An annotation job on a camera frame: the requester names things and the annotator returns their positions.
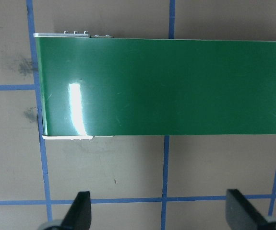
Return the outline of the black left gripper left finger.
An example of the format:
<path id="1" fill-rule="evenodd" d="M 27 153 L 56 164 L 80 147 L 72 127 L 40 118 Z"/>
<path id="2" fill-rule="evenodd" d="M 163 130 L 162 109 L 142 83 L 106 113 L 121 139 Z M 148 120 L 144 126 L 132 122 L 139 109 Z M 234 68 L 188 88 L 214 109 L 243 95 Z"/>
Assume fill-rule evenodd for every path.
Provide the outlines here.
<path id="1" fill-rule="evenodd" d="M 65 215 L 61 230 L 89 230 L 91 226 L 90 192 L 79 192 Z"/>

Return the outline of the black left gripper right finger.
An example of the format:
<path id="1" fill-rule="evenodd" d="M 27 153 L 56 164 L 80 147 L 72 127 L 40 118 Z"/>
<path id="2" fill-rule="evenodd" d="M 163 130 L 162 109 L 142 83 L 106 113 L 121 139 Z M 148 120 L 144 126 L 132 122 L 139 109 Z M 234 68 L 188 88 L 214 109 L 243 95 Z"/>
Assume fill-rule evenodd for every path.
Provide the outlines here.
<path id="1" fill-rule="evenodd" d="M 237 189 L 226 192 L 226 221 L 231 230 L 272 229 L 272 224 Z"/>

